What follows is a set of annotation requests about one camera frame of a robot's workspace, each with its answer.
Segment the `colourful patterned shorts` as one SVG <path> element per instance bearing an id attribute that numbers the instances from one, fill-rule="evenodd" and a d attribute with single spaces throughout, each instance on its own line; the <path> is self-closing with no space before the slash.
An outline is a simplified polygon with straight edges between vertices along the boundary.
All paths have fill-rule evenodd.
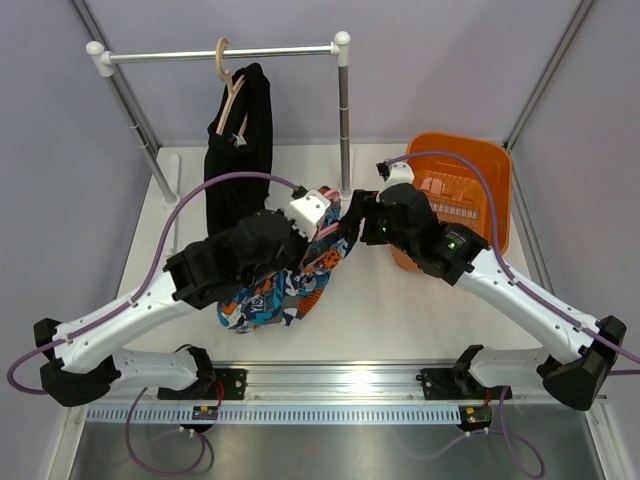
<path id="1" fill-rule="evenodd" d="M 322 227 L 338 224 L 340 213 L 339 201 L 331 205 Z M 302 270 L 277 272 L 232 299 L 220 302 L 217 305 L 220 324 L 244 334 L 267 325 L 291 326 L 304 319 L 322 297 L 332 271 L 352 248 L 353 245 L 341 238 L 338 229 L 315 241 Z"/>

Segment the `black shorts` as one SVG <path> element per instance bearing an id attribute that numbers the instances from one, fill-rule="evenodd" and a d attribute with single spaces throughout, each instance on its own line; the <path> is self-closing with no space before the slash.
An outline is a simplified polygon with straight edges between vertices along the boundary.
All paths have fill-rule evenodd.
<path id="1" fill-rule="evenodd" d="M 217 128 L 222 110 L 207 128 L 208 148 L 204 159 L 205 181 L 234 172 L 270 173 L 273 161 L 271 85 L 258 63 L 237 70 L 233 80 L 244 80 L 221 133 Z M 235 226 L 265 206 L 270 182 L 235 178 L 206 189 L 207 234 Z"/>

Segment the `beige wooden hanger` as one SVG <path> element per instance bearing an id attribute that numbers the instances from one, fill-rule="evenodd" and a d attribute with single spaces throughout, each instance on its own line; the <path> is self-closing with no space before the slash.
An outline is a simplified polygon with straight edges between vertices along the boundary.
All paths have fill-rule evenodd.
<path id="1" fill-rule="evenodd" d="M 242 87 L 245 83 L 245 77 L 241 75 L 237 81 L 233 80 L 233 75 L 229 69 L 226 69 L 223 64 L 223 56 L 227 47 L 231 45 L 231 42 L 225 38 L 221 37 L 218 39 L 216 43 L 216 56 L 215 56 L 215 65 L 218 77 L 225 84 L 227 97 L 223 103 L 222 111 L 220 114 L 220 118 L 218 120 L 216 126 L 216 134 L 222 136 L 224 133 L 224 129 L 233 108 L 233 104 L 236 100 L 236 97 L 240 93 Z"/>

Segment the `pink plastic hanger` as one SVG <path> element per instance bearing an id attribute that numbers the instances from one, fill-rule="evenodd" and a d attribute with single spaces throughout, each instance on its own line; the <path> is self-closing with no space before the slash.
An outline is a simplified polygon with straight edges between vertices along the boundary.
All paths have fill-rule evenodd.
<path id="1" fill-rule="evenodd" d="M 340 193 L 336 189 L 323 190 L 322 194 L 324 195 L 324 197 L 326 199 L 328 199 L 330 201 L 332 206 L 337 204 L 341 199 Z M 326 236 L 328 236 L 329 234 L 331 234 L 332 232 L 334 232 L 337 229 L 338 229 L 338 224 L 336 222 L 320 228 L 318 230 L 317 235 L 316 235 L 316 240 L 321 240 L 321 239 L 325 238 Z"/>

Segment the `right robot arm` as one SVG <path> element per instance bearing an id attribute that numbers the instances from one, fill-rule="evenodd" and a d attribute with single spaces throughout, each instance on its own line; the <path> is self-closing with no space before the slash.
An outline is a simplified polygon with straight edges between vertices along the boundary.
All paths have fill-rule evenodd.
<path id="1" fill-rule="evenodd" d="M 340 230 L 369 246 L 395 247 L 423 273 L 482 299 L 539 342 L 537 349 L 468 348 L 452 375 L 461 395 L 509 386 L 544 390 L 574 410 L 591 408 L 626 335 L 621 320 L 580 312 L 519 276 L 473 230 L 439 221 L 410 183 L 355 191 Z"/>

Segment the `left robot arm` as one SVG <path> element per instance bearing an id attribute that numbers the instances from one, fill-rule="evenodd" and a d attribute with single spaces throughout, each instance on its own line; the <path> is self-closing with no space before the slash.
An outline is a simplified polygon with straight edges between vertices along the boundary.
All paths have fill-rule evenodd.
<path id="1" fill-rule="evenodd" d="M 127 344 L 299 266 L 325 215 L 292 208 L 261 210 L 189 244 L 130 296 L 72 322 L 39 321 L 37 340 L 56 343 L 40 369 L 44 392 L 65 407 L 85 405 L 119 389 L 156 388 L 181 399 L 208 396 L 216 373 L 205 349 L 139 352 Z"/>

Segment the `orange plastic basket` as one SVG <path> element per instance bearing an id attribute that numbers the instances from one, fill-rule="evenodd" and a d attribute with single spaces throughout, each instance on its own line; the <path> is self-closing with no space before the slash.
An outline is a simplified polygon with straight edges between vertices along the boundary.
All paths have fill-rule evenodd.
<path id="1" fill-rule="evenodd" d="M 408 154 L 423 153 L 407 161 L 413 185 L 428 198 L 440 221 L 460 223 L 487 240 L 492 239 L 489 201 L 477 175 L 463 163 L 437 152 L 461 156 L 473 164 L 489 186 L 497 216 L 500 251 L 508 250 L 511 221 L 512 160 L 496 143 L 448 133 L 426 132 L 408 144 Z"/>

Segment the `silver clothes rack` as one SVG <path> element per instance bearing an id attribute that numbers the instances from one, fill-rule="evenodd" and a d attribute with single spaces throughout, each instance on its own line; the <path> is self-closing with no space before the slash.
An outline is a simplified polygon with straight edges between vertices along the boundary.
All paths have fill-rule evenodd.
<path id="1" fill-rule="evenodd" d="M 238 79 L 224 66 L 225 59 L 250 59 L 271 57 L 332 56 L 336 59 L 338 74 L 339 101 L 339 149 L 340 149 L 340 185 L 342 200 L 352 196 L 352 158 L 350 146 L 350 113 L 349 113 L 349 65 L 351 35 L 346 31 L 335 34 L 332 42 L 314 46 L 262 47 L 233 49 L 226 38 L 217 41 L 213 50 L 193 50 L 158 53 L 116 54 L 105 48 L 99 41 L 90 41 L 85 50 L 91 58 L 99 75 L 110 79 L 115 75 L 116 67 L 127 63 L 172 62 L 212 60 L 218 77 L 225 84 L 227 100 L 223 104 L 222 115 L 216 133 L 224 130 L 236 97 L 246 83 L 241 75 Z"/>

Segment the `aluminium mounting rail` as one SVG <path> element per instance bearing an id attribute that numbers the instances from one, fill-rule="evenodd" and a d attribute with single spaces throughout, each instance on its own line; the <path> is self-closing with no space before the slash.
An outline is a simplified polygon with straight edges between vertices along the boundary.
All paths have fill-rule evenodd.
<path id="1" fill-rule="evenodd" d="M 151 387 L 146 403 L 406 404 L 485 400 L 485 388 L 451 363 L 226 362 L 213 365 L 217 382 L 190 399 Z"/>

